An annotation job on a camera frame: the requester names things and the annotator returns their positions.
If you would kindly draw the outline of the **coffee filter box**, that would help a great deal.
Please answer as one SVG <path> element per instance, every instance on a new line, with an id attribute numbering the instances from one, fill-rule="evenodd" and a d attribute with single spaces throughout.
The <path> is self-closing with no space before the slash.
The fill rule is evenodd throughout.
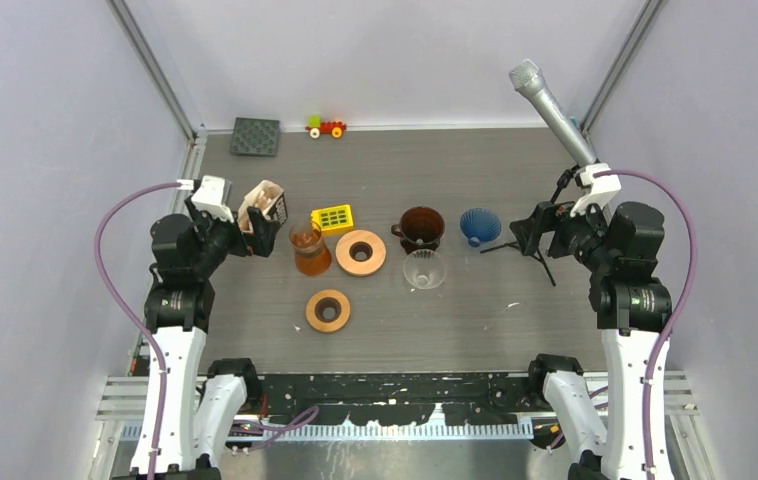
<path id="1" fill-rule="evenodd" d="M 262 180 L 249 191 L 238 209 L 238 226 L 246 233 L 253 232 L 248 213 L 250 207 L 258 208 L 268 221 L 284 224 L 288 219 L 284 189 L 270 180 Z"/>

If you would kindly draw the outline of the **amber glass carafe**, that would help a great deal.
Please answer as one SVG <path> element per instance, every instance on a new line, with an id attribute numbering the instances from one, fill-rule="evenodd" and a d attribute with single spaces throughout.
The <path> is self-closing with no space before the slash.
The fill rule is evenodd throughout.
<path id="1" fill-rule="evenodd" d="M 318 276 L 331 266 L 331 252 L 320 227 L 311 219 L 292 225 L 289 239 L 294 249 L 296 268 L 302 274 Z"/>

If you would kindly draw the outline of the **wooden ring holder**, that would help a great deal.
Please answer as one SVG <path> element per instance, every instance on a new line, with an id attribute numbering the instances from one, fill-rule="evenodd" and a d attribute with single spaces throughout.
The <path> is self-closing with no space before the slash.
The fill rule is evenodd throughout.
<path id="1" fill-rule="evenodd" d="M 305 315 L 316 331 L 331 334 L 344 328 L 351 318 L 351 303 L 346 295 L 334 289 L 321 290 L 308 301 Z"/>

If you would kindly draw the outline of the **clear glass dripper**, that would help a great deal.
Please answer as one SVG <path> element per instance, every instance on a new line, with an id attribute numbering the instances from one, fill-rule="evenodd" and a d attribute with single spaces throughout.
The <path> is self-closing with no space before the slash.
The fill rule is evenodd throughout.
<path id="1" fill-rule="evenodd" d="M 429 290 L 443 284 L 447 277 L 448 267 L 438 252 L 418 249 L 407 255 L 402 270 L 405 279 L 412 287 Z"/>

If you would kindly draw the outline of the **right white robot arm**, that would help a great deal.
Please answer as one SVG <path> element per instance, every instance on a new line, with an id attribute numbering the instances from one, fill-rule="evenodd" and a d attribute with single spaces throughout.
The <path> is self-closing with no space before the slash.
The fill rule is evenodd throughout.
<path id="1" fill-rule="evenodd" d="M 590 397 L 577 359 L 540 354 L 529 366 L 526 397 L 553 410 L 569 448 L 571 479 L 670 479 L 666 449 L 663 329 L 673 312 L 668 289 L 654 277 L 664 217 L 624 202 L 606 219 L 597 208 L 570 216 L 545 209 L 554 234 L 547 254 L 570 256 L 589 270 L 589 303 L 597 317 L 607 368 L 607 416 Z"/>

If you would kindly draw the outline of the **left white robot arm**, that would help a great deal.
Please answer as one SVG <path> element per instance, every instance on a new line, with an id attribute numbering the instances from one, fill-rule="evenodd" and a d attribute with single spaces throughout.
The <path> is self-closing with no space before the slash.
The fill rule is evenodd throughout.
<path id="1" fill-rule="evenodd" d="M 230 256 L 272 253 L 281 223 L 248 210 L 251 232 L 194 205 L 150 228 L 153 285 L 144 305 L 150 345 L 143 429 L 130 479 L 217 479 L 234 416 L 253 412 L 263 387 L 248 358 L 214 361 L 198 379 L 215 292 L 210 278 Z"/>

